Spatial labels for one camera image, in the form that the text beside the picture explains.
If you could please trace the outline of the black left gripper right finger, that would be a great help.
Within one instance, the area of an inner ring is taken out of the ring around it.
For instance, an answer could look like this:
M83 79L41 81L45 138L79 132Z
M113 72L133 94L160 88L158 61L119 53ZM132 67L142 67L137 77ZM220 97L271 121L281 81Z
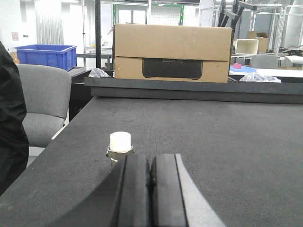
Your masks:
M225 226L192 180L180 154L154 158L151 184L154 227Z

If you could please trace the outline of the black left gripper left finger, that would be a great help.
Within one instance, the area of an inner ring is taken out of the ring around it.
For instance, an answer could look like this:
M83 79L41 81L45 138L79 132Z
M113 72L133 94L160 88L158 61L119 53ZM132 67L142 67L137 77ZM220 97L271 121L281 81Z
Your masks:
M149 227L149 164L144 155L119 160L107 177L51 227Z

